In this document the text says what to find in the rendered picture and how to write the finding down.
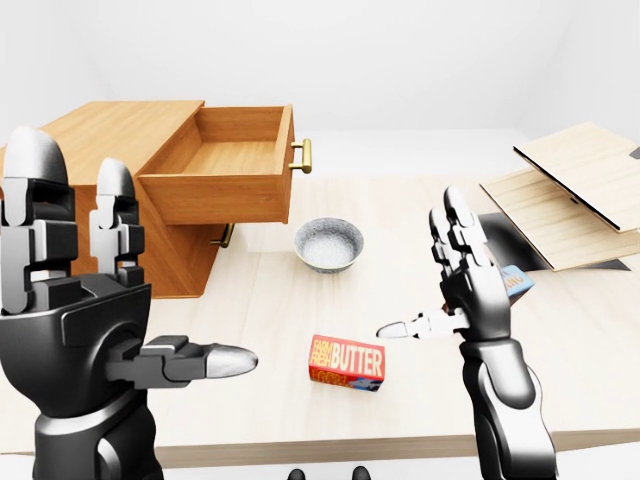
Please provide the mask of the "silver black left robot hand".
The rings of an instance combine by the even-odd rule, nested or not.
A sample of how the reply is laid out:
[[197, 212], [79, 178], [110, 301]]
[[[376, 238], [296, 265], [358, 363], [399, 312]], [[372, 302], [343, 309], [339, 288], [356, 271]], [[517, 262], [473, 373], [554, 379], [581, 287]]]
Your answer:
[[184, 336], [145, 340], [151, 286], [131, 174], [104, 160], [90, 213], [94, 273], [73, 275], [78, 256], [75, 192], [62, 151], [43, 131], [19, 127], [5, 152], [0, 201], [0, 366], [48, 418], [75, 419], [150, 388], [248, 373], [244, 348]]

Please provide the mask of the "grey patterned bowl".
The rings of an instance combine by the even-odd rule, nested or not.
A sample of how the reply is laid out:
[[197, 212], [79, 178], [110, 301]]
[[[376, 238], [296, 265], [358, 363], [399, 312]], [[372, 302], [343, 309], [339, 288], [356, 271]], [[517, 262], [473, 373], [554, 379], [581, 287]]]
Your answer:
[[294, 250], [312, 270], [333, 274], [349, 268], [364, 247], [364, 237], [352, 223], [333, 217], [311, 220], [294, 236]]

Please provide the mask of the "pale wooden board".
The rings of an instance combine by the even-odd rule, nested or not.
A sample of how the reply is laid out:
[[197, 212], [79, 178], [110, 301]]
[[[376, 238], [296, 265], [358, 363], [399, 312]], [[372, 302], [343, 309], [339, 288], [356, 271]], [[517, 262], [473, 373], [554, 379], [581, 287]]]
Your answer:
[[514, 150], [619, 232], [640, 229], [640, 146], [591, 122]]
[[640, 253], [640, 233], [618, 233], [536, 170], [485, 182], [500, 209], [481, 224], [498, 262], [523, 271], [561, 271], [594, 264], [621, 267]]

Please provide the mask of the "wooden cabinet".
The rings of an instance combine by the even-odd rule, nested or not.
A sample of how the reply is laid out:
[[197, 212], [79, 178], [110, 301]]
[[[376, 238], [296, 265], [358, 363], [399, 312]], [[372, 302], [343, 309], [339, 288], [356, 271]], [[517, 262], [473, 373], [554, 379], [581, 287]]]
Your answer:
[[75, 190], [79, 256], [72, 263], [73, 273], [97, 269], [89, 253], [89, 212], [96, 206], [101, 163], [111, 157], [122, 161], [133, 177], [146, 241], [139, 263], [153, 285], [154, 297], [200, 296], [194, 265], [205, 225], [166, 224], [138, 176], [203, 105], [201, 100], [96, 101], [44, 126], [64, 154], [69, 183]]

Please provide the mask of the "red butter box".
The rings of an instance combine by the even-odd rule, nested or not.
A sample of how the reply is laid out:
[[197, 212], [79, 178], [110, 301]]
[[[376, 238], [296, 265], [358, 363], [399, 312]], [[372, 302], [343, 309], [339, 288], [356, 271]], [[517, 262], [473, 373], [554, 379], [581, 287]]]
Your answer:
[[385, 379], [385, 348], [314, 335], [308, 368], [312, 381], [377, 392]]

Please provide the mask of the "open wooden drawer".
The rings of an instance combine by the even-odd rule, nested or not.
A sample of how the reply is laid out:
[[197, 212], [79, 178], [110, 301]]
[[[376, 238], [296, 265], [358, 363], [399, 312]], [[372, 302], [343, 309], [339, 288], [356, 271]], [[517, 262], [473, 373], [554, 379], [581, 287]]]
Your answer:
[[140, 171], [168, 225], [289, 217], [292, 107], [202, 107]]

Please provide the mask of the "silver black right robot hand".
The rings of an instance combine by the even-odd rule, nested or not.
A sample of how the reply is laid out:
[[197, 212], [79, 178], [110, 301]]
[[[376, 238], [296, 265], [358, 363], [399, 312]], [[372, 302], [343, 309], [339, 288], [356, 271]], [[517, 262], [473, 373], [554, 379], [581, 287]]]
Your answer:
[[484, 230], [455, 186], [444, 192], [444, 207], [429, 214], [432, 254], [442, 267], [445, 306], [408, 322], [381, 327], [380, 338], [436, 338], [461, 332], [471, 341], [510, 336], [510, 302], [499, 267], [487, 253]]

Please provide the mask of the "closed wooden drawer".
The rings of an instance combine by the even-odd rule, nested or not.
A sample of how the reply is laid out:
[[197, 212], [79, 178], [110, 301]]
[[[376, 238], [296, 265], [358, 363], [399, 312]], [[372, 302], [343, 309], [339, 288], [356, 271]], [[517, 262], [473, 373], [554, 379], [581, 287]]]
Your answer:
[[209, 241], [219, 239], [227, 224], [204, 226], [203, 240], [200, 240], [197, 244], [199, 250], [194, 265], [194, 279], [200, 295], [204, 293], [211, 269], [220, 249], [218, 246], [210, 245]]

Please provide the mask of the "blue printed food box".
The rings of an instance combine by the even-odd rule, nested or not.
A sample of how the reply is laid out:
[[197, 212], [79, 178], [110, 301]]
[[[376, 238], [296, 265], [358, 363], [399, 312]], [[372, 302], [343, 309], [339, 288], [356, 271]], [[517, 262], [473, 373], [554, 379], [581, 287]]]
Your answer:
[[501, 276], [511, 305], [535, 285], [535, 282], [516, 265], [502, 267]]

